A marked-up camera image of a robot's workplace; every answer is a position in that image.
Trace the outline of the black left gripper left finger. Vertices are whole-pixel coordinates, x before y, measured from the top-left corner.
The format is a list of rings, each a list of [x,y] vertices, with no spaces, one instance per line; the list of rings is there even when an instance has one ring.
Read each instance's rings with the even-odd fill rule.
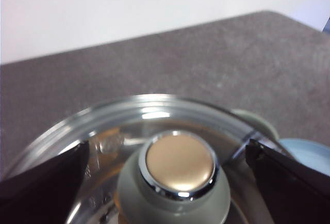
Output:
[[[1,181],[1,223],[65,223],[83,182],[89,145],[81,143]]]

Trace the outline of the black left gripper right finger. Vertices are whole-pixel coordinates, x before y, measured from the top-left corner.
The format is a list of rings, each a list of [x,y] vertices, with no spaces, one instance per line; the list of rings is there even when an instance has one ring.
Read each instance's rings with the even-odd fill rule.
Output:
[[[245,160],[275,223],[329,223],[329,176],[255,139]]]

